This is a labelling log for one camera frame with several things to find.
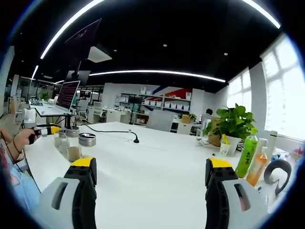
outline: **plant pot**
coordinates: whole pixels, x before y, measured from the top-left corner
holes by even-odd
[[[230,136],[227,136],[227,139],[228,139],[228,142],[230,143],[230,147],[229,147],[227,155],[233,155],[236,151],[238,143],[242,139],[238,138],[238,137],[230,137]]]

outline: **ceiling light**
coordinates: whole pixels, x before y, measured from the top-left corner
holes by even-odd
[[[259,11],[262,15],[264,15],[276,28],[280,28],[280,23],[277,22],[267,11],[265,11],[262,7],[260,7],[257,3],[253,2],[252,0],[242,0],[248,5],[252,6],[254,9]]]
[[[35,76],[37,70],[38,70],[38,65],[35,67],[35,70],[34,70],[33,75],[32,75],[32,79],[34,79],[34,76]]]
[[[173,72],[173,71],[162,71],[162,70],[126,70],[126,71],[115,71],[115,72],[105,72],[105,73],[93,73],[93,74],[90,74],[89,76],[118,74],[118,73],[163,73],[163,74],[188,75],[188,76],[194,76],[194,77],[204,78],[204,79],[208,79],[208,80],[215,80],[215,81],[225,83],[225,80],[217,79],[217,78],[210,77],[210,76],[198,75],[198,74],[192,74],[192,73]]]
[[[54,35],[46,49],[43,51],[41,55],[41,59],[43,59],[50,48],[53,46],[53,44],[57,41],[57,39],[65,32],[65,30],[73,23],[75,22],[80,16],[82,16],[85,12],[96,6],[97,4],[101,3],[104,0],[93,0],[89,4],[87,4],[85,7],[81,8],[76,14],[74,14],[59,30],[58,32]]]

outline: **person's hand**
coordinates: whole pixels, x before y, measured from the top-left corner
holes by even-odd
[[[21,151],[23,149],[23,147],[25,145],[29,145],[30,141],[29,141],[29,137],[30,135],[34,135],[35,132],[33,129],[23,129],[21,130],[15,137],[14,137],[14,142],[16,144],[16,147],[19,151]],[[34,138],[34,142],[40,138],[39,136],[35,136]]]

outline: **small plant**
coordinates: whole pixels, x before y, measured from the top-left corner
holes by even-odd
[[[244,106],[235,104],[234,108],[218,109],[216,112],[220,119],[217,123],[217,127],[213,130],[213,134],[221,138],[222,134],[231,137],[238,137],[245,140],[249,135],[251,128],[253,128],[252,122],[253,114],[246,112]],[[208,135],[212,131],[212,123],[209,123],[203,133]]]
[[[41,94],[39,95],[39,97],[40,97],[40,99],[43,99],[44,101],[47,101],[47,100],[49,99],[49,95],[48,95],[47,92],[41,93]]]
[[[182,119],[182,115],[183,115],[182,113],[179,113],[178,118]],[[194,120],[194,121],[196,121],[196,119],[197,119],[197,116],[195,114],[192,114],[192,113],[189,113],[189,117],[190,117],[191,120]]]

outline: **bottle label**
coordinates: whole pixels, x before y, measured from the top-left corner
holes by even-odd
[[[248,168],[251,164],[254,155],[256,145],[256,140],[246,139],[244,150],[235,170],[235,173],[239,178],[243,178],[247,174]]]

